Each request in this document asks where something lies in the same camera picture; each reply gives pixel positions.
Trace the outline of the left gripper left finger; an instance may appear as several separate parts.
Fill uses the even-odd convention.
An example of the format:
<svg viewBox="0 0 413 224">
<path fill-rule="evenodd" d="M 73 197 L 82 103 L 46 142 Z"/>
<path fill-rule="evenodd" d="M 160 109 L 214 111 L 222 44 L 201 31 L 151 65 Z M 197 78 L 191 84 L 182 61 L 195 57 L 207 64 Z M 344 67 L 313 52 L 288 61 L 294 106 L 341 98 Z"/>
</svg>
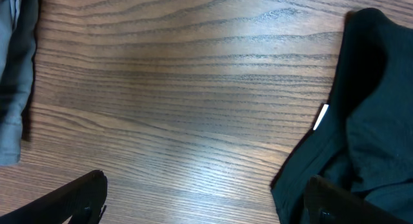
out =
<svg viewBox="0 0 413 224">
<path fill-rule="evenodd" d="M 1 216 L 1 224 L 98 224 L 106 210 L 108 180 L 93 170 Z"/>
</svg>

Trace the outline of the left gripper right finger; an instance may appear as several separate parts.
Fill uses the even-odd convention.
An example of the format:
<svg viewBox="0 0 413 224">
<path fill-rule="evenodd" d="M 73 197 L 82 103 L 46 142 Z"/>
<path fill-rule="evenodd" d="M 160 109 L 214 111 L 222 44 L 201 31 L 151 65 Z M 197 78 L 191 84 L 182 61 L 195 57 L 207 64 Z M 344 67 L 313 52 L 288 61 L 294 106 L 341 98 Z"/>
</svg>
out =
<svg viewBox="0 0 413 224">
<path fill-rule="evenodd" d="M 318 175 L 307 182 L 304 204 L 311 224 L 407 224 Z"/>
</svg>

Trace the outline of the black t-shirt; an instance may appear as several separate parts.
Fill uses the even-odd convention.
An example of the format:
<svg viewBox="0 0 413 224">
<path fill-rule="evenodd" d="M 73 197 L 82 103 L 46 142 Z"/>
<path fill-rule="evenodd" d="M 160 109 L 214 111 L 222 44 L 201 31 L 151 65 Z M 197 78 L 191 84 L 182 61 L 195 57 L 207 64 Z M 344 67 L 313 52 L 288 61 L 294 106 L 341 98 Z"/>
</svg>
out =
<svg viewBox="0 0 413 224">
<path fill-rule="evenodd" d="M 308 223 L 315 175 L 412 221 L 412 30 L 378 9 L 346 18 L 327 111 L 271 184 L 281 223 Z"/>
</svg>

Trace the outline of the folded grey trousers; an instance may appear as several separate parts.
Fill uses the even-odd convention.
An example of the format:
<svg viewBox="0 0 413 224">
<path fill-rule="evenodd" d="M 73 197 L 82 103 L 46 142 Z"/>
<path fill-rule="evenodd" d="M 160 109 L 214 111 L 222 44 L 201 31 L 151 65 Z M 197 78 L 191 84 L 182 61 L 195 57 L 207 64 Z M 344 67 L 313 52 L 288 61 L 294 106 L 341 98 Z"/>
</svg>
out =
<svg viewBox="0 0 413 224">
<path fill-rule="evenodd" d="M 20 161 L 22 113 L 34 80 L 40 0 L 1 0 L 1 165 Z"/>
</svg>

